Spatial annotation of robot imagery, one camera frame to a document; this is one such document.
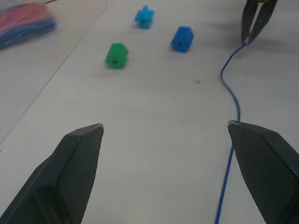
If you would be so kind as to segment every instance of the blue cable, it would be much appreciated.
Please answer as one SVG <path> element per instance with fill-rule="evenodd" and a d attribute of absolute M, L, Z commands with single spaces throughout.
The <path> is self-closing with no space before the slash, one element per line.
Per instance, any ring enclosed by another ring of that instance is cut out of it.
<path fill-rule="evenodd" d="M 237 114 L 238 114 L 238 118 L 237 120 L 240 121 L 241 119 L 241 108 L 240 108 L 240 104 L 238 101 L 237 96 L 235 95 L 235 93 L 232 91 L 232 89 L 229 87 L 229 85 L 224 81 L 223 78 L 223 72 L 226 69 L 228 63 L 232 60 L 232 58 L 234 57 L 234 55 L 239 52 L 242 48 L 244 48 L 246 46 L 246 44 L 244 43 L 242 46 L 240 46 L 228 59 L 228 61 L 225 63 L 225 65 L 223 66 L 221 73 L 220 73 L 220 78 L 221 78 L 221 82 L 224 85 L 225 89 L 229 92 L 229 94 L 231 95 L 231 97 L 233 98 L 234 102 L 235 102 L 235 106 L 237 108 Z M 224 175 L 224 181 L 223 181 L 223 185 L 222 185 L 222 189 L 221 189 L 221 194 L 220 194 L 220 199 L 219 199 L 219 204 L 218 204 L 218 208 L 217 208 L 217 214 L 216 214 L 216 219 L 215 219 L 215 224 L 219 224 L 219 220 L 220 220 L 220 214 L 221 214 L 221 209 L 222 209 L 222 204 L 223 204 L 223 198 L 224 198 L 224 193 L 225 193 L 225 188 L 226 188 L 226 184 L 228 182 L 228 174 L 229 174 L 229 169 L 230 169 L 230 165 L 233 159 L 233 154 L 234 154 L 234 148 L 232 147 L 229 153 L 229 158 L 228 158 L 228 164 L 226 167 L 226 171 L 225 171 L 225 175 Z"/>

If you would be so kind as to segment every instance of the cyan block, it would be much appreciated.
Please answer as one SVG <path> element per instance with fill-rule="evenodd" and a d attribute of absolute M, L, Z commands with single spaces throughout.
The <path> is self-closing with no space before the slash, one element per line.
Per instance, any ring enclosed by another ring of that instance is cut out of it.
<path fill-rule="evenodd" d="M 142 29 L 149 29 L 154 17 L 155 11 L 149 9 L 148 6 L 144 6 L 139 10 L 135 16 L 135 21 L 138 23 L 138 27 Z"/>
<path fill-rule="evenodd" d="M 193 38 L 192 28 L 181 26 L 171 41 L 171 46 L 175 51 L 186 52 L 190 48 Z"/>

